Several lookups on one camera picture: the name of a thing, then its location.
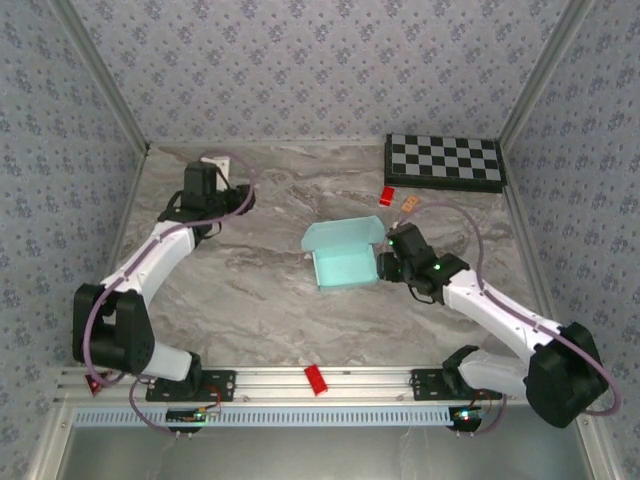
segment white plug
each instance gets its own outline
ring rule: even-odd
[[[231,163],[231,159],[229,157],[213,157],[207,158],[202,157],[201,160],[205,163],[213,163],[217,165],[224,177],[230,181],[229,179],[229,164]],[[224,182],[220,174],[218,173],[218,178],[216,178],[216,190],[223,191],[227,189],[227,184]]]

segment metal frame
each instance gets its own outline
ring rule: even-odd
[[[421,367],[326,367],[323,368],[323,376],[329,391],[315,397],[301,367],[240,367],[235,368],[238,372],[235,399],[225,405],[246,411],[263,407],[321,407],[325,411],[331,407],[335,407],[336,411],[344,411],[345,407],[408,407],[417,411],[430,406],[463,406],[468,403],[415,402],[409,385],[411,370],[415,368]],[[84,379],[85,373],[82,367],[61,370],[53,407],[47,416],[26,477],[29,480],[57,478],[78,410],[87,407],[107,410],[113,410],[114,407],[123,410],[129,408],[128,392],[133,377],[125,377],[120,384],[103,390],[93,398]],[[145,389],[140,387],[136,394],[136,401],[141,407],[167,406],[145,402],[144,393]],[[513,406],[527,404],[525,399],[518,398],[511,398],[509,403]],[[171,406],[195,405],[176,403]],[[603,420],[581,415],[577,425],[594,478],[624,479],[619,464],[614,461],[615,453]]]

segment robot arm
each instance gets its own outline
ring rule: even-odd
[[[147,309],[173,268],[211,230],[211,225],[179,229],[176,226],[215,220],[235,211],[247,198],[248,185],[218,190],[216,179],[219,173],[220,169],[212,163],[197,161],[188,164],[184,189],[173,196],[142,246],[98,285],[85,284],[77,290],[73,307],[73,356],[77,361],[84,362],[82,342],[92,308],[107,286],[124,278],[98,311],[89,343],[93,362],[134,375],[183,382],[190,390],[198,388],[201,375],[199,356],[158,342],[153,335]],[[178,198],[180,205],[175,206]],[[249,211],[254,203],[255,197],[239,214]],[[157,242],[157,245],[147,254],[152,242]],[[107,320],[111,316],[115,316],[115,323]]]
[[[378,256],[378,275],[404,282],[433,302],[457,310],[502,340],[517,358],[491,355],[467,346],[443,363],[447,385],[456,390],[489,389],[525,397],[551,425],[566,427],[608,388],[606,380],[581,357],[550,335],[529,326],[492,301],[557,332],[600,363],[589,331],[573,323],[563,327],[526,309],[484,282],[458,257],[437,257],[418,228],[407,223],[387,234],[393,252]]]

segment open box lid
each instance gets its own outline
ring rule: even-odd
[[[378,217],[348,218],[312,224],[302,238],[302,249],[316,251],[358,244],[380,243],[384,225]]]

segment chessboard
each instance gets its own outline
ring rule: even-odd
[[[500,193],[507,178],[495,140],[389,134],[384,184]]]

